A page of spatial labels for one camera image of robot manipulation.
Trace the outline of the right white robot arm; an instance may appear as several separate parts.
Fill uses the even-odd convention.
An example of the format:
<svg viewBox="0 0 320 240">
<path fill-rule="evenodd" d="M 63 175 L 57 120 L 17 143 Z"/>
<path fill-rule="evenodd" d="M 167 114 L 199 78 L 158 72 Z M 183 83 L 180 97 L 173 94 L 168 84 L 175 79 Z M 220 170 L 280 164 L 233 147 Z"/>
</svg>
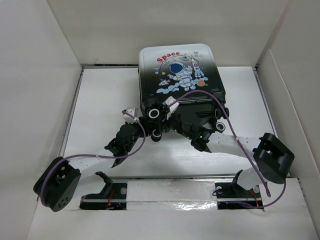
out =
<svg viewBox="0 0 320 240">
<path fill-rule="evenodd" d="M 204 127 L 203 121 L 193 112 L 171 114 L 166 126 L 189 139 L 199 152 L 246 158 L 251 167 L 239 170 L 231 184 L 231 191 L 237 197 L 260 184 L 283 185 L 295 159 L 294 153 L 272 133 L 266 132 L 261 137 L 223 134 L 218 126 Z"/>
</svg>

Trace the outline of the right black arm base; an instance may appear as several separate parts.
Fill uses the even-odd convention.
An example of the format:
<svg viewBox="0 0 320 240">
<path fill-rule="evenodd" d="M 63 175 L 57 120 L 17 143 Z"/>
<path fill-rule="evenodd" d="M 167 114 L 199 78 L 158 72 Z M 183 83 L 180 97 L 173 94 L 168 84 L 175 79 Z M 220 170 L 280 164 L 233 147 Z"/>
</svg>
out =
<svg viewBox="0 0 320 240">
<path fill-rule="evenodd" d="M 231 182 L 217 182 L 212 195 L 217 199 L 218 210 L 255 209 L 263 206 L 260 188 L 256 188 L 254 192 L 253 188 L 245 190 Z"/>
</svg>

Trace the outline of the black suitcase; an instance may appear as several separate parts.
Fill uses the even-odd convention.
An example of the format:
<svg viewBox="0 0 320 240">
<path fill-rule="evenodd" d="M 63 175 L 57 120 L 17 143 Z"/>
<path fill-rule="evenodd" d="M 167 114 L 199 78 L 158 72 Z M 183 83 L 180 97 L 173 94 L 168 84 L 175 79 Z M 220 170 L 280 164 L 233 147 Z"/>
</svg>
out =
<svg viewBox="0 0 320 240">
<path fill-rule="evenodd" d="M 203 125 L 226 126 L 230 115 L 226 90 L 211 49 L 202 43 L 146 47 L 139 52 L 140 110 L 147 120 L 150 137 L 161 140 L 166 120 L 163 102 L 170 96 L 179 102 L 174 114 L 195 113 Z"/>
</svg>

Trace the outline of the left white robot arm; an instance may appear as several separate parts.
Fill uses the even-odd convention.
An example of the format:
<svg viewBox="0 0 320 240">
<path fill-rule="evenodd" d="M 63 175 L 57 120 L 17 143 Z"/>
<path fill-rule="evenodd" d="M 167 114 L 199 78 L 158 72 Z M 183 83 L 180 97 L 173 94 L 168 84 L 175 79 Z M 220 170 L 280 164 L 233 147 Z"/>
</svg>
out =
<svg viewBox="0 0 320 240">
<path fill-rule="evenodd" d="M 150 135 L 148 122 L 144 117 L 126 119 L 114 139 L 97 153 L 58 156 L 52 160 L 33 186 L 44 207 L 53 212 L 61 211 L 72 199 L 91 194 L 83 181 L 93 175 L 101 176 L 94 186 L 94 192 L 100 198 L 112 193 L 113 181 L 106 170 L 119 166 L 128 157 L 136 154 L 134 145 L 139 138 Z"/>
</svg>

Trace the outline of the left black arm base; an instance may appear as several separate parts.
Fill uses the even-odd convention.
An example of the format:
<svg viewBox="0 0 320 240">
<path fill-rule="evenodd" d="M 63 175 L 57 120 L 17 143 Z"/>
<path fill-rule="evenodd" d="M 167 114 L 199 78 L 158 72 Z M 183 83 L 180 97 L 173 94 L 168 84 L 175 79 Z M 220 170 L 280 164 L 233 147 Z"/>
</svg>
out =
<svg viewBox="0 0 320 240">
<path fill-rule="evenodd" d="M 79 208 L 81 210 L 126 210 L 127 188 L 126 182 L 113 183 L 109 193 L 106 193 L 107 188 L 104 187 L 100 193 L 83 196 Z"/>
</svg>

